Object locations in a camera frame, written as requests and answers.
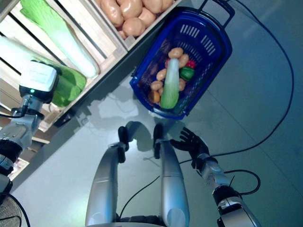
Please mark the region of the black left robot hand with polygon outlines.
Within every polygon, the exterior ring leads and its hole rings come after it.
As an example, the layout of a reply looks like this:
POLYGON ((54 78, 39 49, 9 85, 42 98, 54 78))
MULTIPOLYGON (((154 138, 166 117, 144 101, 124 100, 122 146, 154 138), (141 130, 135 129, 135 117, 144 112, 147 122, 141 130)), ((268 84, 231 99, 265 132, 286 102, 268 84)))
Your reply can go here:
POLYGON ((19 93, 22 98, 32 96, 43 104, 49 104, 59 81, 59 73, 54 66, 31 61, 21 73, 19 93))

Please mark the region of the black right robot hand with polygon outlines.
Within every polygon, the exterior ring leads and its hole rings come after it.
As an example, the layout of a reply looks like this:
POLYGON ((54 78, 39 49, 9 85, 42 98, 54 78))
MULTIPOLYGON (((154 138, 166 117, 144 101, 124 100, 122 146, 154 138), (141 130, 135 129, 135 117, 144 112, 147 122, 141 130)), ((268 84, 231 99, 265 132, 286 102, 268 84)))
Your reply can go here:
POLYGON ((179 138, 180 141, 171 139, 171 145, 176 149, 187 151, 192 159, 191 166, 201 172, 206 160, 210 157, 208 146, 186 127, 183 127, 179 138))

